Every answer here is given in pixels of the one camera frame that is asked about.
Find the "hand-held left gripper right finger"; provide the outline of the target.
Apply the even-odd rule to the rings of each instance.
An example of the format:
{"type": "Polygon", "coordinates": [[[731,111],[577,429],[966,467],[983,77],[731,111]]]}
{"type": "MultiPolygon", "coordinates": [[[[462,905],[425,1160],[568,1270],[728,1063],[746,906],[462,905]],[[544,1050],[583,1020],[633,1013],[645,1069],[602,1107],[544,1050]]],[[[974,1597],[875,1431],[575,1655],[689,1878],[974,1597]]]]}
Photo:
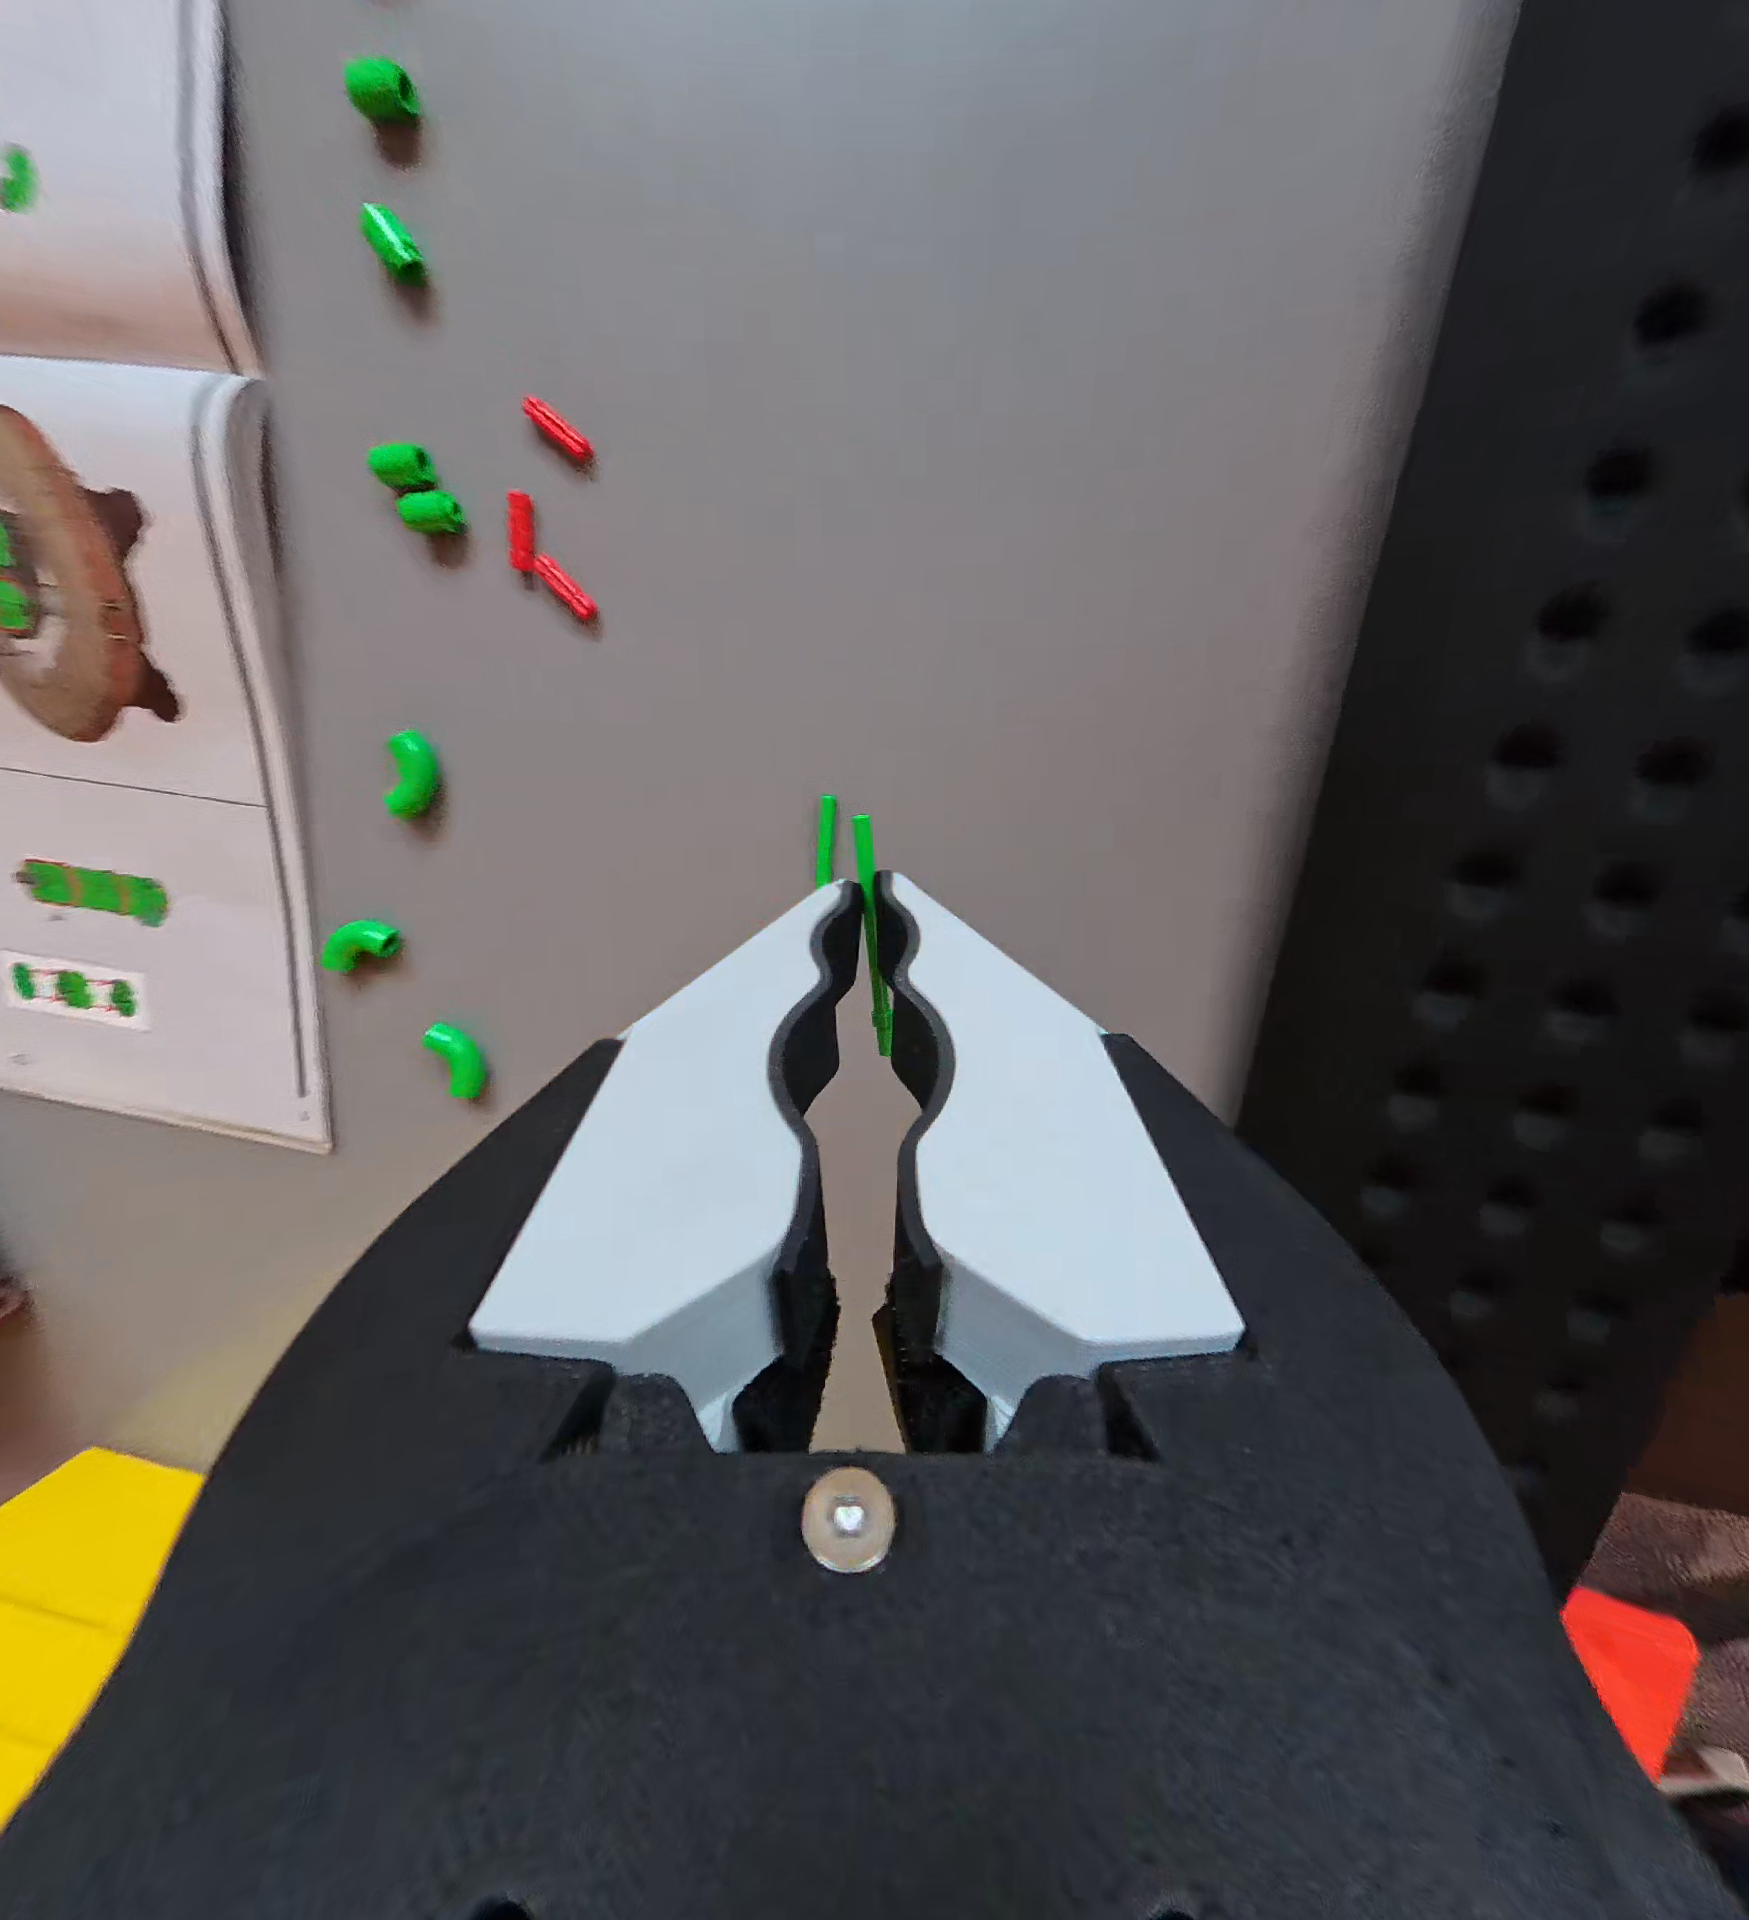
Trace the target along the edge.
{"type": "Polygon", "coordinates": [[[1242,1315],[1087,1013],[881,873],[889,1063],[916,1100],[876,1315],[911,1453],[986,1453],[1025,1395],[1235,1353],[1242,1315]]]}

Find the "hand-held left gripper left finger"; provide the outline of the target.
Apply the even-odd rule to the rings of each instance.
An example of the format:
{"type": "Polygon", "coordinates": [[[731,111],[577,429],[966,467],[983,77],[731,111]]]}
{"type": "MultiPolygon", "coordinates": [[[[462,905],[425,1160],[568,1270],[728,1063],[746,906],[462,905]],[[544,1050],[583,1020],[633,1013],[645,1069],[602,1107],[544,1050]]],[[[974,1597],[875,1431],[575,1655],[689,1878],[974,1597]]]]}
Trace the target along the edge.
{"type": "Polygon", "coordinates": [[[807,1446],[837,1329],[807,1113],[861,941],[861,886],[826,883],[622,1031],[477,1351],[665,1377],[716,1453],[807,1446]]]}

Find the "yellow plastic bin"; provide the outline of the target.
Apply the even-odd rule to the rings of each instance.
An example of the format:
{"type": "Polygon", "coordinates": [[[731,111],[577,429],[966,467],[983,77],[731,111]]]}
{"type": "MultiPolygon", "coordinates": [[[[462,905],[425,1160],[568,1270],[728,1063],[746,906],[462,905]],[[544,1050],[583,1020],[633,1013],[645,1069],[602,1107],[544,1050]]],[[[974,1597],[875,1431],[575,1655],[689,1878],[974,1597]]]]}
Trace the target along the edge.
{"type": "Polygon", "coordinates": [[[117,1671],[202,1488],[91,1448],[0,1506],[0,1830],[117,1671]]]}

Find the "open instruction booklet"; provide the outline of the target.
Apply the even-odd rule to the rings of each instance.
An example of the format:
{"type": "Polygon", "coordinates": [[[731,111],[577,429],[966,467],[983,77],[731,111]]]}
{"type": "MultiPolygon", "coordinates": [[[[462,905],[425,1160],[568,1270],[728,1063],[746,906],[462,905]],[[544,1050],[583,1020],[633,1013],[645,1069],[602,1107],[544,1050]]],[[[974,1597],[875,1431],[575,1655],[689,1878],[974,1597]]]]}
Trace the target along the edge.
{"type": "Polygon", "coordinates": [[[0,1093],[327,1153],[223,4],[0,4],[0,1093]]]}

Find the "orange red plastic object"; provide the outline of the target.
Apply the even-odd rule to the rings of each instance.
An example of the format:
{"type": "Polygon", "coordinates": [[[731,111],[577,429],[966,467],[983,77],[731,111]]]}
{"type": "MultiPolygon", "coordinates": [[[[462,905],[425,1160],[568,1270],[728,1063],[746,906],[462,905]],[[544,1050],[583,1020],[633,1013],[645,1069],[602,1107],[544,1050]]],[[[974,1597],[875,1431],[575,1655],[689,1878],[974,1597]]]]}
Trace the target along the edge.
{"type": "Polygon", "coordinates": [[[1667,1772],[1702,1647],[1681,1621],[1575,1585],[1561,1627],[1620,1738],[1651,1784],[1667,1772]]]}

